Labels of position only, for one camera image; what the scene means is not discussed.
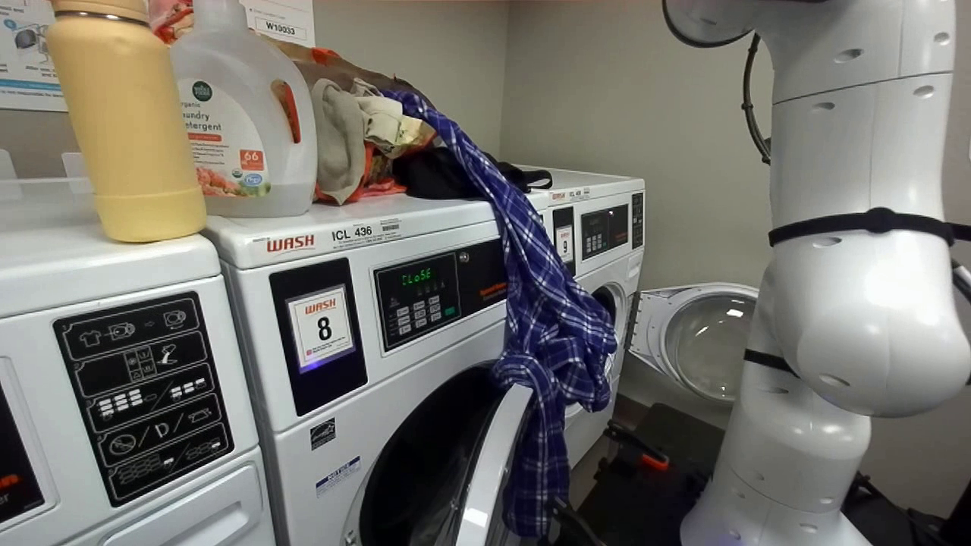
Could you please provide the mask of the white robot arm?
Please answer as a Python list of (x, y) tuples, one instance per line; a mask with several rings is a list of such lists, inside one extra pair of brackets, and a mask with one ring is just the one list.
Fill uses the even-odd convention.
[(960, 0), (660, 0), (690, 44), (763, 39), (771, 262), (683, 546), (867, 546), (844, 497), (876, 417), (968, 386), (943, 147)]

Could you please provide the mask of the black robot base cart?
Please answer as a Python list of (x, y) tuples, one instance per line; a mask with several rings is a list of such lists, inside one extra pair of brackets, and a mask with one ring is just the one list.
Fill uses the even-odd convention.
[(567, 546), (680, 546), (680, 523), (712, 475), (721, 431), (690, 412), (619, 400), (581, 475)]

